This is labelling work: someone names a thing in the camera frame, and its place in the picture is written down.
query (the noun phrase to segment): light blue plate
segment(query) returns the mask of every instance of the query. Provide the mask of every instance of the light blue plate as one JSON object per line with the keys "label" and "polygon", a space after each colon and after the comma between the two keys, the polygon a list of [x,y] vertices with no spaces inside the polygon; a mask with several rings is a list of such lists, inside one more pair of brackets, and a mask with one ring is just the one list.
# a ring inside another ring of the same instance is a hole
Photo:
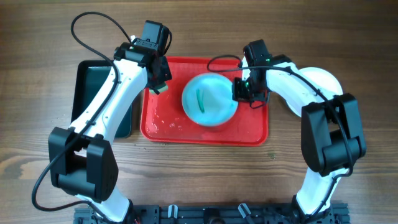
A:
{"label": "light blue plate", "polygon": [[235,114],[238,102],[232,100],[232,82],[217,73],[192,78],[182,92],[187,116],[203,126],[217,126]]}

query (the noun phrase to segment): brown tabletop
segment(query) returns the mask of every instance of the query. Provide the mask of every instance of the brown tabletop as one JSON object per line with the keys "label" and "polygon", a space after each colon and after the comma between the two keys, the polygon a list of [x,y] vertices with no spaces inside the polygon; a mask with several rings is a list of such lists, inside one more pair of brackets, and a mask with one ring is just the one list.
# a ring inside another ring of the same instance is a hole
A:
{"label": "brown tabletop", "polygon": [[[146,19],[173,32],[168,55],[242,56],[264,39],[270,53],[299,68],[320,67],[359,101],[368,151],[333,196],[349,204],[352,223],[398,222],[398,5],[394,1],[136,1],[5,0],[0,3],[0,223],[71,223],[73,209],[45,213],[30,201],[49,163],[47,138],[67,128],[77,65],[96,55],[70,34],[81,12],[104,12],[129,34]],[[112,56],[124,36],[110,21],[87,16],[76,34]],[[300,118],[271,95],[269,137],[259,147],[161,144],[138,129],[117,140],[118,186],[135,204],[209,205],[289,202],[307,165]],[[47,176],[39,203],[76,200]]]}

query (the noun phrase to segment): black container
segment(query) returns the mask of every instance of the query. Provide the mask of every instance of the black container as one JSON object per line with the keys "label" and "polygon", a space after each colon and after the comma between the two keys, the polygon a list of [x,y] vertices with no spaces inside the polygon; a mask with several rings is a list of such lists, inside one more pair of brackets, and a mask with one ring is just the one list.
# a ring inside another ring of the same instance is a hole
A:
{"label": "black container", "polygon": [[[111,71],[111,66],[104,60],[85,60],[80,62],[77,68],[77,78],[75,87],[75,97],[73,99],[72,121],[76,120],[88,105],[93,101],[97,92],[104,84]],[[116,138],[126,138],[131,134],[133,105],[137,105],[137,100],[131,105],[124,115]]]}

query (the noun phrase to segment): red tray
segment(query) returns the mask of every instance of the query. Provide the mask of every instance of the red tray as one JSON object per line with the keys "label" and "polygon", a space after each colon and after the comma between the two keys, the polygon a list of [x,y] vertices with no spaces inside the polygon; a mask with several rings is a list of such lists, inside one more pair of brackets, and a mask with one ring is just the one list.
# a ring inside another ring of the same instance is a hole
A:
{"label": "red tray", "polygon": [[[151,141],[196,144],[258,146],[268,137],[268,106],[252,109],[249,103],[239,103],[234,116],[216,127],[204,127],[188,118],[182,108],[182,91],[195,76],[206,73],[209,58],[167,57],[173,79],[169,89],[160,95],[144,92],[141,133]],[[236,60],[220,59],[214,69],[236,68]],[[222,73],[231,81],[242,72]]]}

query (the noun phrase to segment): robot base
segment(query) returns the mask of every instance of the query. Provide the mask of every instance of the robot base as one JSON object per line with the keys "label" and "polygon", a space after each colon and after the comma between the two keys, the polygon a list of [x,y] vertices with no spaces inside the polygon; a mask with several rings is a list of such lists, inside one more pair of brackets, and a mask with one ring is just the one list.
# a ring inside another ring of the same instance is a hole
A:
{"label": "robot base", "polygon": [[[282,215],[290,210],[290,203],[272,203],[262,206],[248,206],[251,218],[255,224],[288,224],[290,223]],[[158,205],[135,205],[134,211],[139,217],[137,224],[204,224],[205,210],[215,208],[220,211],[220,218],[227,224],[245,224],[247,221],[238,211],[237,206],[205,206],[205,207],[178,207],[177,218],[169,218],[169,207]],[[332,204],[330,213],[325,218],[319,219],[313,224],[349,224],[348,205],[345,203]],[[95,215],[91,208],[76,208],[73,224],[105,224],[101,218]]]}

